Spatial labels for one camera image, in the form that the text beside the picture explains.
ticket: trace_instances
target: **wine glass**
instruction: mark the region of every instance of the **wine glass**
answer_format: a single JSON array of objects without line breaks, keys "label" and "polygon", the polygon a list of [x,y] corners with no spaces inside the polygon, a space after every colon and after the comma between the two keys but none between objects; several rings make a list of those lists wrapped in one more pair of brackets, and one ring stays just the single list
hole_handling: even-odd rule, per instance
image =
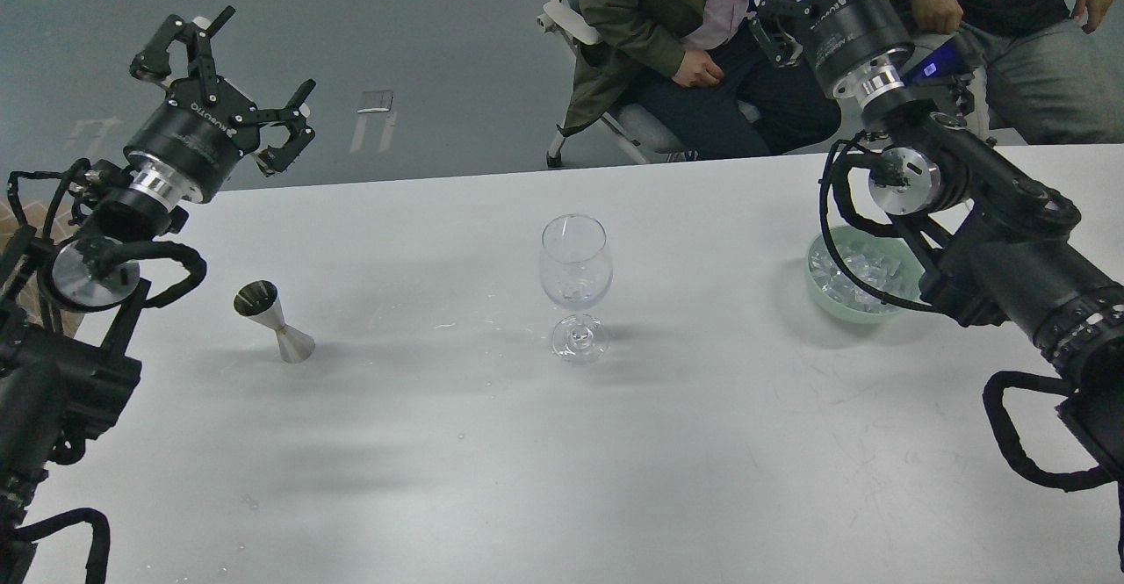
[{"label": "wine glass", "polygon": [[[543,229],[538,279],[546,296],[573,312],[604,299],[613,283],[613,259],[601,222],[580,215],[551,220]],[[573,314],[555,325],[551,346],[563,361],[584,365],[609,347],[609,332],[595,317]]]}]

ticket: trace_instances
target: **green jacket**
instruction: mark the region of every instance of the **green jacket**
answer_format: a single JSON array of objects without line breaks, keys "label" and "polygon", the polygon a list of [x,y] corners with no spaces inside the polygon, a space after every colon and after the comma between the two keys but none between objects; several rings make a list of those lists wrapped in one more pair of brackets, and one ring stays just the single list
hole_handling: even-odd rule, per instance
[{"label": "green jacket", "polygon": [[679,38],[703,24],[706,0],[579,0],[586,21],[604,42],[582,46],[573,75],[573,95],[562,135],[593,124],[644,66],[669,79],[679,71]]}]

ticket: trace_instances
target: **dark pants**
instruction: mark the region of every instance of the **dark pants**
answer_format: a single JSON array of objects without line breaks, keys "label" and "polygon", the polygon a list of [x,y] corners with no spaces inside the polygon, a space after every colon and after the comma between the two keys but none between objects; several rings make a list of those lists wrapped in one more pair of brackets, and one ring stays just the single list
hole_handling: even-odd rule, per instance
[{"label": "dark pants", "polygon": [[[782,155],[830,139],[840,108],[827,99],[806,63],[773,67],[743,25],[710,57],[725,76],[715,88],[682,88],[644,71],[626,95],[650,111],[699,159]],[[752,103],[761,119],[750,122],[737,101]]]}]

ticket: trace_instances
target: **green bowl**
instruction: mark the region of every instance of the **green bowl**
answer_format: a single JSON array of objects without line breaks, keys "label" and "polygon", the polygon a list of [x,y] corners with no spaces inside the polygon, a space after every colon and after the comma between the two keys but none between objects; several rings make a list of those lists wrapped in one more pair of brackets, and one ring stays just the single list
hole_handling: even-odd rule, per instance
[{"label": "green bowl", "polygon": [[[917,288],[917,281],[924,275],[924,268],[917,261],[917,257],[913,255],[909,247],[901,239],[895,239],[894,237],[876,237],[869,235],[869,232],[860,231],[858,228],[851,227],[835,227],[832,228],[832,239],[835,239],[836,247],[841,245],[850,245],[850,247],[856,247],[859,244],[867,244],[871,248],[876,248],[877,252],[881,252],[882,255],[891,256],[895,259],[900,261],[901,267],[898,268],[899,275],[906,280],[907,284],[910,284],[910,290],[906,293],[907,300],[917,300],[921,295],[919,289]],[[824,244],[824,236],[816,236],[816,239],[808,247],[807,255],[804,259],[804,276],[808,284],[808,292],[812,295],[812,300],[816,301],[819,308],[824,309],[832,317],[836,317],[839,320],[845,320],[847,323],[860,323],[860,325],[873,325],[873,323],[885,323],[885,321],[892,319],[904,312],[905,309],[897,308],[896,304],[887,304],[886,311],[883,312],[864,312],[862,309],[847,308],[846,304],[840,303],[840,301],[832,299],[827,293],[819,289],[819,284],[812,276],[812,268],[809,265],[809,259],[812,253],[816,248],[826,248]]]}]

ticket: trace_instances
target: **pink shirt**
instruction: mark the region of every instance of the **pink shirt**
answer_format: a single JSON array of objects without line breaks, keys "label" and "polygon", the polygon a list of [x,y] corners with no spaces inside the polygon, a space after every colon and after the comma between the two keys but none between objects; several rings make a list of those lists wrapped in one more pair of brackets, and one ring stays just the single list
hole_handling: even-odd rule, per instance
[{"label": "pink shirt", "polygon": [[683,46],[709,51],[726,44],[737,33],[749,8],[750,0],[706,0],[703,25],[683,37]]}]

